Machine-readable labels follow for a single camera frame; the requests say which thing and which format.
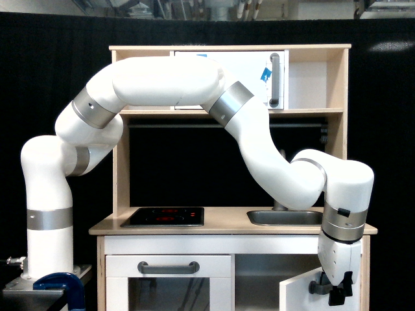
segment oven window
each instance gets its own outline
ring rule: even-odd
[[[130,311],[209,310],[209,278],[130,278],[128,293]]]

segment ceiling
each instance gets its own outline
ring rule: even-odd
[[[177,20],[415,17],[415,0],[0,0],[0,11]],[[243,9],[238,14],[238,7]]]

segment cabinet handle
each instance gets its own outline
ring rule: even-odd
[[[272,62],[272,95],[270,106],[275,108],[279,104],[279,55],[272,53],[270,56]]]
[[[142,274],[194,274],[199,271],[200,266],[196,261],[192,261],[188,266],[149,266],[145,261],[141,261],[137,268]]]

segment wooden frame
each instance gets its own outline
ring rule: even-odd
[[[326,152],[341,159],[347,159],[348,132],[348,57],[351,45],[253,45],[253,46],[118,46],[110,47],[112,61],[129,57],[172,56],[174,51],[275,51],[289,50],[289,61],[299,63],[322,62],[327,70],[326,106],[324,108],[300,108],[270,110],[270,118],[313,118],[324,117],[328,123]],[[202,110],[166,109],[124,109],[120,115],[124,120],[124,134],[113,150],[113,214],[118,219],[130,213],[130,119],[142,118],[201,118],[210,116]],[[375,234],[374,230],[365,234]],[[106,310],[106,273],[104,236],[97,237],[98,245],[98,310]],[[361,311],[369,310],[370,236],[362,239],[361,262]]]

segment white cabinet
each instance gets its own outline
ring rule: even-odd
[[[175,51],[175,57],[199,56],[215,60],[231,72],[268,109],[288,109],[289,50],[285,51]],[[177,106],[189,109],[194,106]]]
[[[321,272],[315,235],[117,235],[103,239],[104,310],[361,309],[361,278],[344,306],[329,306],[328,295],[309,293],[309,283],[317,281]],[[149,271],[140,271],[143,263]]]

